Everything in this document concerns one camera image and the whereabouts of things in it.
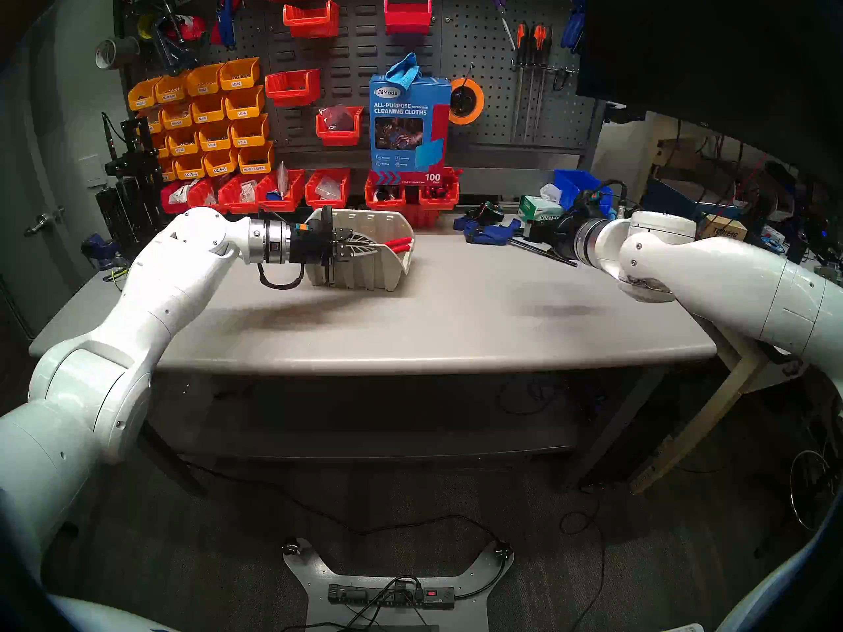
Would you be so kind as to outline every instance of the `cardboard box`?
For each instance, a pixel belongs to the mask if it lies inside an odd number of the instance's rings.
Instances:
[[[441,185],[451,83],[420,77],[402,90],[381,75],[369,80],[372,172],[379,185]]]
[[[700,233],[700,239],[715,238],[718,235],[743,242],[746,237],[746,228],[741,222],[729,221],[727,217],[706,215],[706,224]]]

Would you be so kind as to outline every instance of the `yellow storage bin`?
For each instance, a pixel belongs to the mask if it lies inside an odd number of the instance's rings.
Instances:
[[[158,164],[161,166],[161,176],[165,181],[175,180],[175,167],[173,166],[173,158],[159,158]]]
[[[202,151],[231,148],[231,132],[227,121],[212,122],[199,127],[199,145]]]
[[[182,180],[201,179],[205,175],[205,166],[200,153],[189,153],[186,156],[174,158],[173,166],[176,176]]]
[[[196,124],[219,122],[225,119],[225,96],[206,94],[191,102],[191,117]]]
[[[266,113],[231,124],[231,142],[234,146],[261,146],[268,139],[269,115]]]
[[[148,108],[155,105],[155,85],[163,77],[148,78],[146,81],[141,81],[134,88],[129,90],[129,108],[132,110],[141,110],[141,108]]]
[[[219,84],[223,90],[251,88],[260,78],[260,59],[239,58],[229,61],[220,68]]]
[[[164,128],[168,131],[173,129],[184,129],[188,126],[193,126],[193,119],[191,118],[191,105],[187,102],[183,104],[167,104],[161,107],[161,115],[159,116]]]
[[[275,164],[272,141],[262,146],[244,146],[238,154],[241,173],[269,173]]]
[[[204,158],[205,172],[208,176],[222,176],[232,173],[237,168],[237,150],[219,149],[208,152]]]
[[[225,114],[229,120],[257,117],[263,110],[265,101],[262,85],[228,93],[225,95]]]
[[[185,88],[191,97],[219,92],[219,71],[225,63],[203,65],[185,77]]]
[[[167,135],[167,148],[174,156],[184,156],[199,151],[199,134],[196,129],[173,129]]]
[[[185,74],[178,77],[164,76],[155,83],[155,100],[159,104],[185,99]]]

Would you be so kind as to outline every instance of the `blue microfiber cloth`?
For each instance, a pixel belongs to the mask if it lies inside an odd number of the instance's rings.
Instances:
[[[384,74],[384,81],[386,83],[393,83],[403,90],[409,90],[410,84],[416,80],[416,77],[422,72],[419,69],[419,64],[416,61],[415,52],[411,52],[404,57],[403,61],[397,62]]]

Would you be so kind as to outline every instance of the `blue storage bin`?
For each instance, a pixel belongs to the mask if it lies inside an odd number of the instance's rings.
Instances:
[[[562,196],[559,197],[559,205],[565,210],[573,205],[574,199],[581,191],[593,190],[600,183],[602,181],[582,170],[553,170],[553,185],[562,191]],[[612,207],[614,191],[611,187],[606,187],[605,191],[601,191],[601,194],[603,196],[600,197],[600,211],[604,217],[608,217],[609,210]]]

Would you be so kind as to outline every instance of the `tape roll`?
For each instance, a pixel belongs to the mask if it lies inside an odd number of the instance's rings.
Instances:
[[[451,82],[451,112],[448,119],[463,126],[476,120],[483,111],[483,89],[471,79],[455,78]]]

